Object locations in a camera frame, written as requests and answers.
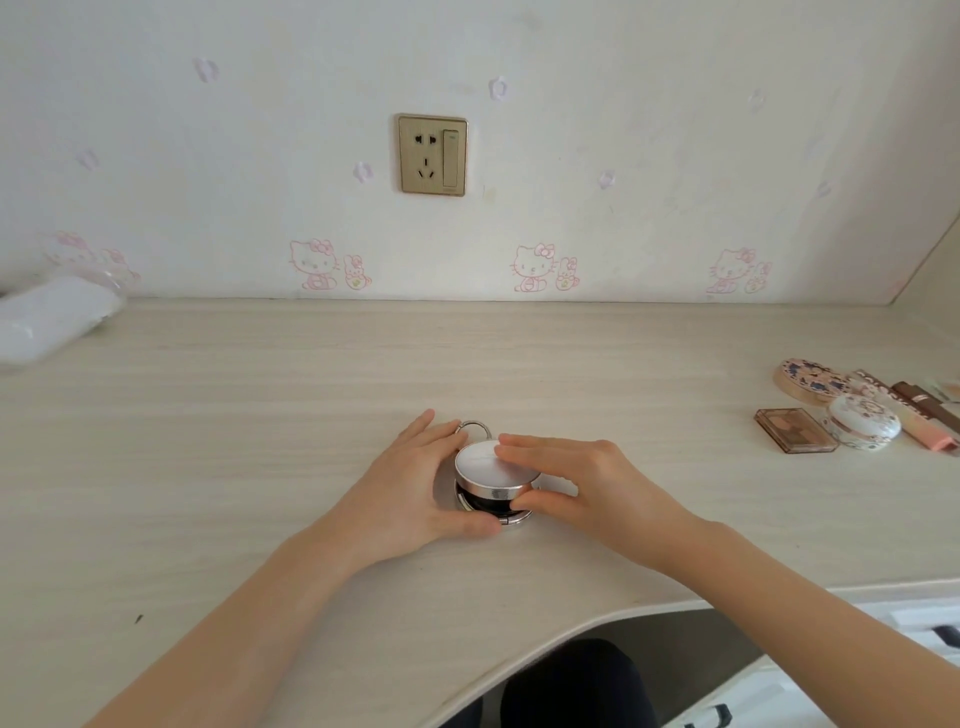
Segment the left hand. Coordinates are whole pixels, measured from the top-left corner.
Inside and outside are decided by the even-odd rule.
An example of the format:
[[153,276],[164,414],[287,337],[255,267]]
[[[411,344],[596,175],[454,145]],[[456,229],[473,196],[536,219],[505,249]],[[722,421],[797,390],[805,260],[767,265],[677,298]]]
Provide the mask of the left hand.
[[433,498],[440,464],[467,443],[459,420],[433,425],[426,410],[396,436],[340,501],[310,530],[346,547],[351,563],[363,569],[416,551],[441,538],[499,533],[488,513],[445,511]]

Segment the wooden desk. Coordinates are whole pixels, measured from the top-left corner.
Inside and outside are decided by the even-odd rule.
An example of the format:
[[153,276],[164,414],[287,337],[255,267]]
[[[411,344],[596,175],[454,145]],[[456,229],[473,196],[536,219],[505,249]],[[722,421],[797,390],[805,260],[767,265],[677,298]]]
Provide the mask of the wooden desk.
[[[788,356],[891,381],[960,362],[885,308],[134,302],[0,378],[4,722],[81,723],[426,406],[613,439],[788,566],[870,588],[853,598],[960,595],[960,459],[905,436],[784,455],[752,418],[791,404],[771,381]],[[593,624],[697,606],[535,516],[358,575],[266,725],[436,725]]]

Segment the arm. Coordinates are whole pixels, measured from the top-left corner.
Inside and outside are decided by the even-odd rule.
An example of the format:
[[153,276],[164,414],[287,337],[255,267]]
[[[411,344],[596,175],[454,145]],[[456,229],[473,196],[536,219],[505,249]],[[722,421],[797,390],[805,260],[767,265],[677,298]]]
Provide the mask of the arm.
[[113,698],[87,728],[249,728],[336,590],[374,562],[500,524],[442,511],[441,462],[467,439],[456,422],[414,420],[332,510],[284,542],[236,592]]
[[579,491],[530,491],[515,508],[570,523],[680,581],[732,619],[837,725],[956,725],[960,669],[731,528],[697,518],[612,443],[517,435],[500,442],[499,457],[567,478]]

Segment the eyeshadow palette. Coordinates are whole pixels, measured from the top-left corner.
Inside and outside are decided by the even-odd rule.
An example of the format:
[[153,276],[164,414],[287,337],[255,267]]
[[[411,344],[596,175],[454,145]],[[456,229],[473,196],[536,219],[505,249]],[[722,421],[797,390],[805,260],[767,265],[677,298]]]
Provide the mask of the eyeshadow palette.
[[840,447],[840,443],[800,407],[758,409],[754,419],[788,454],[833,452]]

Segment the hello kitty sticker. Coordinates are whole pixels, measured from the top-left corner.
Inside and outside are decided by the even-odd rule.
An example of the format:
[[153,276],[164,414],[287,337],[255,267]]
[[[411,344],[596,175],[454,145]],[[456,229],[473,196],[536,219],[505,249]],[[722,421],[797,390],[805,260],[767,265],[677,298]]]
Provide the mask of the hello kitty sticker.
[[710,277],[716,282],[707,289],[707,293],[734,293],[740,284],[744,293],[757,293],[766,288],[767,276],[774,264],[754,263],[755,259],[756,251],[753,248],[723,250],[710,267]]
[[554,271],[557,271],[554,285],[558,290],[568,291],[580,283],[576,276],[577,259],[565,257],[558,261],[553,245],[539,243],[534,248],[517,246],[511,269],[521,278],[519,285],[514,288],[517,293],[539,293],[545,290],[548,285],[547,277]]
[[[330,291],[337,287],[334,272],[340,270],[340,262],[329,240],[314,238],[305,243],[291,240],[290,254],[290,262],[293,263],[294,268],[306,274],[303,288],[311,291]],[[373,283],[364,272],[363,258],[360,255],[345,255],[343,261],[344,282],[348,288],[359,291]]]
[[140,274],[131,270],[127,258],[120,251],[112,248],[95,251],[75,232],[59,231],[53,235],[41,235],[40,249],[43,256],[54,265],[105,270],[127,288],[140,281]]

